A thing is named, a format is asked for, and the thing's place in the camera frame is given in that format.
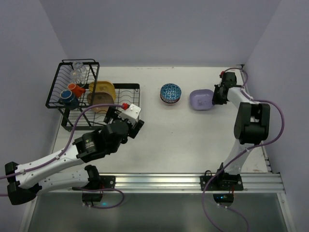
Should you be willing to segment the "purple plastic plate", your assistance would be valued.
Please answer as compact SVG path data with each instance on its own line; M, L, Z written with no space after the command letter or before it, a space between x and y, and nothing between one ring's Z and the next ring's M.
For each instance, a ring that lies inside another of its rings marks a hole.
M213 107L213 91L210 89L197 89L190 93L189 103L193 110L207 111Z

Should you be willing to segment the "red-inside blue-outside bowl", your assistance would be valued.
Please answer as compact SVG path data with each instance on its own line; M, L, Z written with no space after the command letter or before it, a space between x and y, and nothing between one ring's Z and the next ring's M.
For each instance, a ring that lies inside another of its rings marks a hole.
M169 99L164 98L162 95L160 95L160 99L162 102L164 102L167 105L174 105L180 100L180 98L177 98L175 100L169 100Z

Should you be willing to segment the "blue triangle pattern bowl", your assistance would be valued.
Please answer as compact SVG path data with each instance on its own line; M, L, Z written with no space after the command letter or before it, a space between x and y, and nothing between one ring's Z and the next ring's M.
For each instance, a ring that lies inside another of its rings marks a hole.
M160 89L160 95L169 100L181 98L181 88L173 83L164 84Z

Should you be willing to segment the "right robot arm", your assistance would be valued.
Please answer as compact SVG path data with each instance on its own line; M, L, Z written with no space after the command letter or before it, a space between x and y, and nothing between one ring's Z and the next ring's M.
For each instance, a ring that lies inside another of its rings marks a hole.
M268 138L270 106L249 96L244 87L237 84L234 72L223 71L220 78L220 83L215 85L212 104L224 105L231 102L238 110L233 130L235 142L223 162L223 168L229 175L238 175L251 147Z

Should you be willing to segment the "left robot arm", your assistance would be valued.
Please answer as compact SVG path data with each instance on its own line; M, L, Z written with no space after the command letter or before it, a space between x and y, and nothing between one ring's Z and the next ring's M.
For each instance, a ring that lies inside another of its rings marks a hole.
M12 205L34 200L38 195L58 189L72 188L101 194L109 190L97 168L89 162L116 153L121 144L134 139L144 125L141 108L134 104L108 104L104 125L69 138L66 146L41 159L18 164L5 164L7 196Z

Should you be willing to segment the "brown plastic plate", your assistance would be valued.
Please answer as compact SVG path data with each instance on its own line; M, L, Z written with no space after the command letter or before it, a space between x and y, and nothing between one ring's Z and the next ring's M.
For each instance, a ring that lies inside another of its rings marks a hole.
M90 105L114 104L112 96L107 92L89 93L86 99ZM106 114L108 109L109 106L100 106L94 107L91 110L98 114Z

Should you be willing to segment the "yellow plastic plate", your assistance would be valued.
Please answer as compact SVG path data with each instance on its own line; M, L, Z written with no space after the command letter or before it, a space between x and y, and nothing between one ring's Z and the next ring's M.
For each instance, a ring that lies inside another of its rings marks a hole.
M106 92L109 93L113 99L116 98L115 87L109 81L94 81L89 84L88 89L90 92Z

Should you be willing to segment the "orange mug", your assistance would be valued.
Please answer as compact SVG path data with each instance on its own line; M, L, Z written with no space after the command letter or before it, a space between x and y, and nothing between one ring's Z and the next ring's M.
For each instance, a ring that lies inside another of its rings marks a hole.
M75 95L76 98L80 98L83 94L85 94L85 89L75 83L68 84L67 88Z

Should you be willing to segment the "blue mug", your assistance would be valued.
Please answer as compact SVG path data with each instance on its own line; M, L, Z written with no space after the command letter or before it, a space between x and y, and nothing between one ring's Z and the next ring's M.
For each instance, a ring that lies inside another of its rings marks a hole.
M79 101L75 97L75 94L68 89L60 93L59 103L70 109L75 109L79 106Z

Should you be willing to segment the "clear drinking glass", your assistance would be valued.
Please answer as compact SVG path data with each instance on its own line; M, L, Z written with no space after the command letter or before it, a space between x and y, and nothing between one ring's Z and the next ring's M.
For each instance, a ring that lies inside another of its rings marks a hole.
M73 66L74 70L79 71L80 73L86 73L87 72L86 66L81 61L78 61L78 60L74 61L72 63L72 66Z
M70 77L74 84L85 84L86 83L85 75L79 70L72 70L70 72Z

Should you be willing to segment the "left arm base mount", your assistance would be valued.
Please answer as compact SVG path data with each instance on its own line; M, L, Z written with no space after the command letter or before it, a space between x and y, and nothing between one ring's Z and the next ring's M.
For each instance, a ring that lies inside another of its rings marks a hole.
M114 175L100 175L98 180L91 180L89 183L82 187L84 190L82 192L82 202L83 203L98 203L102 200L103 192L90 192L86 190L96 190L96 189L113 189L115 187L116 177Z

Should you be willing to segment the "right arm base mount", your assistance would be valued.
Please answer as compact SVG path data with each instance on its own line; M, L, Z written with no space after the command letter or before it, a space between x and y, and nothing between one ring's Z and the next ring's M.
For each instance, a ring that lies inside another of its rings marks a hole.
M234 192L243 190L244 187L240 174L230 175L225 172L215 177L206 188L206 191L223 192L213 194L215 202L223 206L231 206L234 202Z

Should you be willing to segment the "aluminium table rail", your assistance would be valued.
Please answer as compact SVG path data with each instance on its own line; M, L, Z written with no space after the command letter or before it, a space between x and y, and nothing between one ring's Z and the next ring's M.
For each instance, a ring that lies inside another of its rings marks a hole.
M38 195L51 191L77 191L100 175L114 175L115 189L125 193L201 193L210 179L202 174L91 174L85 170L58 173L41 180ZM243 191L234 193L283 193L279 174L241 174Z

